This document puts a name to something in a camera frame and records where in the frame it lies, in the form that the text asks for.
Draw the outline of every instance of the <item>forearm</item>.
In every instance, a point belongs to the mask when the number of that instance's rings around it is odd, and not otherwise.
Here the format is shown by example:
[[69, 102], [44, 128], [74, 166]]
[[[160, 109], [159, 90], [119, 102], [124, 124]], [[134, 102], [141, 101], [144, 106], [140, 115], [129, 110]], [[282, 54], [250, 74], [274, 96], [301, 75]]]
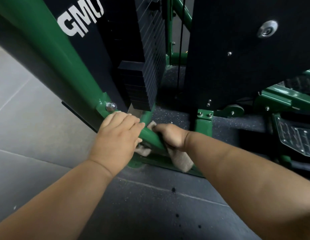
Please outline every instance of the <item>forearm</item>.
[[[297, 232], [294, 227], [301, 218], [310, 217], [310, 182], [284, 167], [195, 132], [187, 136], [185, 151], [229, 206], [260, 236], [276, 238], [278, 233], [283, 238], [286, 231], [294, 237], [292, 232]], [[307, 231], [310, 221], [302, 222]]]
[[0, 223], [0, 239], [76, 239], [111, 174], [84, 161]]

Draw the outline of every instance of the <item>hand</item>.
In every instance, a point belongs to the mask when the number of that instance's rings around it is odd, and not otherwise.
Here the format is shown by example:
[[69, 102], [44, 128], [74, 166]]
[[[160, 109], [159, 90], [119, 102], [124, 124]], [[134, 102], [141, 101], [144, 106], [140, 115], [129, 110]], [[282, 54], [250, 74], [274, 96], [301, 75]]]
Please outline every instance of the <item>hand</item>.
[[138, 138], [145, 123], [131, 114], [114, 112], [107, 116], [97, 133], [88, 160], [107, 169], [115, 177], [131, 160], [142, 139]]
[[189, 134], [188, 130], [179, 128], [173, 124], [158, 124], [153, 128], [154, 132], [160, 132], [163, 135], [163, 139], [166, 143], [179, 149], [184, 150], [186, 137]]

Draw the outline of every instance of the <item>weight stack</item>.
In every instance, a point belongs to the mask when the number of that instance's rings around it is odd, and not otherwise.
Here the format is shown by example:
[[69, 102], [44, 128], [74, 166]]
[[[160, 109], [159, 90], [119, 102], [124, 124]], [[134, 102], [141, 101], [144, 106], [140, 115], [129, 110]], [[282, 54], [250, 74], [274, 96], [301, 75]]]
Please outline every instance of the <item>weight stack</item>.
[[118, 72], [135, 109], [150, 111], [166, 65], [160, 0], [100, 0], [118, 49]]

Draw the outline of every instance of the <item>large round bolt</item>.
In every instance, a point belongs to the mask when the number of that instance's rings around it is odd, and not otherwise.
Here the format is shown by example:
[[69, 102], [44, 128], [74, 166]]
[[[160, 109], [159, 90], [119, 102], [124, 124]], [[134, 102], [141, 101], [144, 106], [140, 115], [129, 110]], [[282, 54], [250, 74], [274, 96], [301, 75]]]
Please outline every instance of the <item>large round bolt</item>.
[[266, 39], [271, 37], [278, 28], [278, 23], [274, 20], [267, 21], [259, 28], [257, 37], [260, 39]]
[[114, 112], [117, 109], [117, 104], [115, 103], [106, 103], [106, 111], [107, 112]]

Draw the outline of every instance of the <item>beige cloth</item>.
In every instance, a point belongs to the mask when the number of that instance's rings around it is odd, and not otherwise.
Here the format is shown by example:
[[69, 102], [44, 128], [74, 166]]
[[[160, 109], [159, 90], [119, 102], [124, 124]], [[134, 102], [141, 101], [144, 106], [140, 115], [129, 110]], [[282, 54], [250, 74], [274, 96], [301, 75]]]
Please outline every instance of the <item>beige cloth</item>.
[[[155, 125], [156, 122], [152, 121], [149, 123], [147, 128], [152, 130]], [[194, 163], [186, 152], [181, 152], [180, 150], [177, 150], [168, 144], [166, 144], [166, 147], [173, 165], [177, 167], [179, 170], [186, 173], [193, 167]], [[135, 152], [141, 156], [147, 157], [152, 152], [152, 150], [150, 148], [144, 147], [143, 145], [138, 145], [137, 148], [135, 149]]]

